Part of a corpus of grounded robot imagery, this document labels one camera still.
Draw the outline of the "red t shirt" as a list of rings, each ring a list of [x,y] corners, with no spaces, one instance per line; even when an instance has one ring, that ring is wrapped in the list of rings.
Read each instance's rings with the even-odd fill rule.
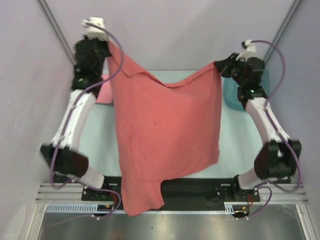
[[[213,63],[163,83],[114,43],[108,58],[124,211],[164,205],[161,184],[218,162],[222,81]]]

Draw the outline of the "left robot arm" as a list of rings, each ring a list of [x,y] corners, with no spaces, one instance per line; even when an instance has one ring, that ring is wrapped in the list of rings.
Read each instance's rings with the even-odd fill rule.
[[[105,177],[90,167],[88,157],[79,153],[81,135],[88,115],[101,89],[105,58],[111,56],[108,42],[84,38],[75,44],[73,81],[69,102],[62,122],[49,144],[43,143],[40,153],[50,168],[50,180],[59,173],[93,188],[99,200],[110,195]]]

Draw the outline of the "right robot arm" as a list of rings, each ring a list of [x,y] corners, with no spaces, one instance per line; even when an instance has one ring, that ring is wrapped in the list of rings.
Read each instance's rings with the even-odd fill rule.
[[[262,59],[244,59],[232,53],[227,59],[216,61],[214,66],[222,77],[232,78],[238,84],[237,99],[253,120],[262,141],[253,168],[238,175],[238,183],[230,188],[231,196],[242,201],[250,189],[267,183],[276,185],[278,180],[299,173],[302,145],[283,130],[271,109],[268,95],[261,85],[265,71]]]

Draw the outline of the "teal plastic basin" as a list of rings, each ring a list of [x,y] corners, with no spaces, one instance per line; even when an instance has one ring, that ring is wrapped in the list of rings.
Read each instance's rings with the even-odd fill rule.
[[[261,76],[261,86],[267,95],[270,94],[269,71],[267,68]],[[241,102],[238,100],[239,85],[232,78],[223,79],[222,97],[227,107],[233,110],[244,112]]]

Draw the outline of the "folded pink t shirt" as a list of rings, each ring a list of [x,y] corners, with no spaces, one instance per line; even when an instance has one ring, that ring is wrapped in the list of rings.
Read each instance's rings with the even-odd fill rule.
[[[113,103],[113,93],[110,81],[107,81],[101,85],[98,97],[96,99],[98,104],[112,104]]]

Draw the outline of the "folded grey t shirt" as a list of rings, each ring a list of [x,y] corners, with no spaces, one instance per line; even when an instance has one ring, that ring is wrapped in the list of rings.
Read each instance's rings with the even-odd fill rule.
[[[98,106],[107,106],[107,107],[113,107],[114,106],[114,104],[112,102],[111,103],[96,102],[95,104],[98,105]]]

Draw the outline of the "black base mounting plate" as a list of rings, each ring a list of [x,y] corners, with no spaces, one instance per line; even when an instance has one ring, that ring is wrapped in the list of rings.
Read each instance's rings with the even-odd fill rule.
[[[120,193],[120,176],[108,176],[103,188]],[[113,202],[112,193],[93,189],[81,189],[81,201]],[[165,180],[160,185],[164,205],[151,211],[222,211],[225,203],[240,203],[250,206],[260,202],[259,192],[254,189],[243,190],[233,178],[177,178]]]

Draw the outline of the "left aluminium corner post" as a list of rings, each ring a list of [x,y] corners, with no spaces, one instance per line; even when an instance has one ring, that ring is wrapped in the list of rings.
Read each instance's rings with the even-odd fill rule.
[[[69,62],[74,65],[76,63],[75,57],[73,55],[72,49],[68,44],[65,35],[63,34],[50,6],[48,5],[46,0],[36,0],[39,5],[40,10],[42,11],[45,19],[47,20],[50,28],[52,29],[55,37],[57,38],[60,46],[62,47],[63,52],[67,56]]]

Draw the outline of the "aluminium corner post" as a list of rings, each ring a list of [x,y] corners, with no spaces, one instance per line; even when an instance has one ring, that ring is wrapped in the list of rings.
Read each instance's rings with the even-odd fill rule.
[[[62,47],[63,52],[67,56],[69,62],[74,65],[76,63],[75,57],[73,55],[72,49],[68,44],[65,35],[63,34],[50,6],[48,5],[46,0],[36,0],[39,5],[40,10],[42,11],[45,19],[47,20],[50,28],[52,29],[55,37],[57,38],[60,46]]]
[[[271,0],[271,2],[274,13],[277,14],[277,30],[271,42],[278,46],[303,0]]]

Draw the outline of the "right aluminium corner post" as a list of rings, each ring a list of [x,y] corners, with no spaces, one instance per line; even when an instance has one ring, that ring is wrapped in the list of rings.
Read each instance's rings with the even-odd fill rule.
[[[277,14],[277,30],[271,42],[278,46],[303,0],[271,0],[271,2],[274,13]]]

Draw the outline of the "aluminium front rail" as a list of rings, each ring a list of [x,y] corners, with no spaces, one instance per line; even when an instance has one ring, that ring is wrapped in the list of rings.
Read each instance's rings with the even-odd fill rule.
[[[272,190],[270,204],[296,204],[303,205],[308,203],[308,198],[302,186],[297,191],[284,192],[274,185],[269,185]],[[54,189],[51,184],[43,183],[40,185],[35,201],[37,203],[111,203],[114,197],[111,193],[102,192],[101,198],[94,197],[90,200],[87,195],[87,188],[78,183],[68,183],[60,189]]]

